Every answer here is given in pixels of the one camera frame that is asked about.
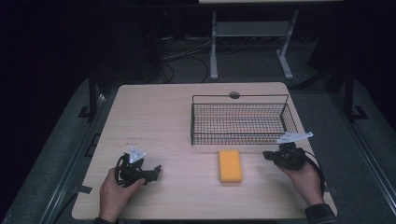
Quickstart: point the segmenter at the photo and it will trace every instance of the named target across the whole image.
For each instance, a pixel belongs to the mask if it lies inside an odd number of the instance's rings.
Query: yellow sponge
[[[242,182],[241,161],[239,151],[221,150],[219,151],[219,168],[221,183]]]

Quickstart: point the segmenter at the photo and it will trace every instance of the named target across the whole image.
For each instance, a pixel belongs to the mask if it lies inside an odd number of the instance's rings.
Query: human hand
[[[99,218],[116,222],[129,199],[145,182],[144,178],[137,180],[128,188],[119,186],[115,178],[116,168],[108,171],[107,177],[100,187]]]
[[[294,188],[303,197],[308,206],[324,203],[320,191],[320,178],[314,167],[306,162],[299,171],[288,170],[277,166],[293,183]]]

